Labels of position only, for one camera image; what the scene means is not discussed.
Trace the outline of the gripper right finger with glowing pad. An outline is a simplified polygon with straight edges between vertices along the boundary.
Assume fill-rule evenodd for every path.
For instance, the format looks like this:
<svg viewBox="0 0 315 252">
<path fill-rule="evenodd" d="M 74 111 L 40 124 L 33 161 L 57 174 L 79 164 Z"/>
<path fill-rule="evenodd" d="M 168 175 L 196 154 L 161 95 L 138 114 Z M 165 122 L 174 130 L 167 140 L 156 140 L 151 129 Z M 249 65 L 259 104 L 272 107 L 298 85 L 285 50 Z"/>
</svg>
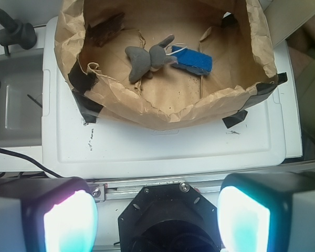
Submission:
<svg viewBox="0 0 315 252">
<path fill-rule="evenodd" d="M 217 218 L 227 251 L 315 251 L 315 172 L 229 174 Z"/>
</svg>

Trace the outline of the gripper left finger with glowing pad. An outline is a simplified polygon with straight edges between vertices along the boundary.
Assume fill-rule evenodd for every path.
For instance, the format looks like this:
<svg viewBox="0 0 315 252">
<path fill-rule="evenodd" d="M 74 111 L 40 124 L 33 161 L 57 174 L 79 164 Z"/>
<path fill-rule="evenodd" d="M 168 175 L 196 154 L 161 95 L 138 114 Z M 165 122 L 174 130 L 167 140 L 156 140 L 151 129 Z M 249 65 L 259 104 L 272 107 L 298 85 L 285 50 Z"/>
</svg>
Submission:
<svg viewBox="0 0 315 252">
<path fill-rule="evenodd" d="M 0 251 L 92 251 L 97 229 L 84 179 L 0 178 Z"/>
</svg>

